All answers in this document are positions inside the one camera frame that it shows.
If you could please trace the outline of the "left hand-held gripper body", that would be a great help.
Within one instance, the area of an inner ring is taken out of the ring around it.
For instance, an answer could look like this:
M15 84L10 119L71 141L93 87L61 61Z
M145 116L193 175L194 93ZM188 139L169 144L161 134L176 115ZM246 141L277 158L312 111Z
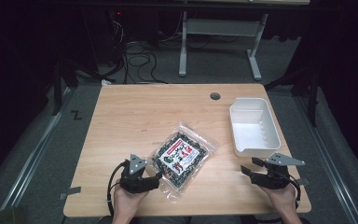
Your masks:
M143 177L147 161L131 154L125 160L124 170L121 173L120 186L129 193L141 193L150 191L153 177Z

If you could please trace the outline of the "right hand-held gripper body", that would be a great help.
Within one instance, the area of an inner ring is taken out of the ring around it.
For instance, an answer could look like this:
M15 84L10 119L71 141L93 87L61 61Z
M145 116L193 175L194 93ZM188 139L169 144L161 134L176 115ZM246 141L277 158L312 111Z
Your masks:
M263 160L267 172L265 174L255 173L250 177L251 183L267 189L283 189L288 184L299 187L296 180L289 174L289 166L303 166L304 161L291 158L282 153L273 153Z

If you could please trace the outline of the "clear packet of dark seaweed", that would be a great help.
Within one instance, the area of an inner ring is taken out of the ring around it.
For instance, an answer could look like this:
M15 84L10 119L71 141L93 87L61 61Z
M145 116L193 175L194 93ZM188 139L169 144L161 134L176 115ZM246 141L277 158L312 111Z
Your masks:
M161 173L158 188L170 203L177 203L216 150L212 138L179 123L146 158L146 171L149 175Z

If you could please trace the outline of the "person's left hand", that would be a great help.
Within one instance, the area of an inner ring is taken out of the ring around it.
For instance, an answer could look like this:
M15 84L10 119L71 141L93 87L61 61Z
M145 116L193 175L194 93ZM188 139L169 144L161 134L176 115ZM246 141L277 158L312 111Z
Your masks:
M114 214L113 217L134 218L142 200L148 195L148 191L141 193L129 193L120 185L114 189Z

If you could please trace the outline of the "person's right hand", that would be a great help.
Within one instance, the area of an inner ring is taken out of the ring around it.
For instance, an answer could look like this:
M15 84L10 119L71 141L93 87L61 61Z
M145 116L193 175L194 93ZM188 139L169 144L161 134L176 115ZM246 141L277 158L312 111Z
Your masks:
M281 213L296 212L296 190L293 186L287 185L283 189L261 189L268 195L273 208L281 216Z

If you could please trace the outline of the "white plastic bin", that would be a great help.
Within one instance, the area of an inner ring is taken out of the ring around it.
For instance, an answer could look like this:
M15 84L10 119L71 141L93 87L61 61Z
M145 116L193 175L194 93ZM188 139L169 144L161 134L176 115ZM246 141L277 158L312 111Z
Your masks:
M267 158L281 147L276 123L263 98L239 97L229 108L238 157Z

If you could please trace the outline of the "metal floor rail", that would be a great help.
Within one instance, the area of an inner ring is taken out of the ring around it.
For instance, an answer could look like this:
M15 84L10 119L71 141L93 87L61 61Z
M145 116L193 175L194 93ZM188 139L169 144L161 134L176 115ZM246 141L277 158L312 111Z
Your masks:
M323 168L326 171L326 174L334 189L335 194L337 195L341 207L344 210L347 220L350 222L350 224L358 224L358 208L355 205L351 193L346 183L344 182L341 174L339 173L333 158L329 154L328 148L325 145L319 131L311 123L308 117L308 110L305 103L300 97L295 97L294 101L300 111L301 116L307 123L313 140L316 142L317 151L323 164Z
M34 173L37 170L39 163L41 162L46 152L46 145L48 143L48 140L62 117L63 108L70 101L70 98L72 97L74 91L74 88L69 87L64 90L62 94L62 105L60 106L58 111L48 120L47 128L43 131L41 137L37 142L37 145L31 151L30 155L28 156L28 159L22 166L21 171L17 176L12 188L10 189L8 195L2 203L0 210L4 210L10 206L18 206L20 204L21 198L27 190L30 182L32 181Z

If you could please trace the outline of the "white metal desk frame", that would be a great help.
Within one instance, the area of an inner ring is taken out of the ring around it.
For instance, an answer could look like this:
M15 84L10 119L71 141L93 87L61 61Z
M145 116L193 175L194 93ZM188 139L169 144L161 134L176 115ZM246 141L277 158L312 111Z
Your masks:
M179 58L178 75L186 76L187 47L186 41L188 35L225 35L225 36L243 36L252 37L254 45L246 50L248 62L255 80L261 80L262 76L256 61L256 52L264 33L269 15L263 14L259 21L226 21L212 19L189 19L187 12L182 13L182 37L181 51Z

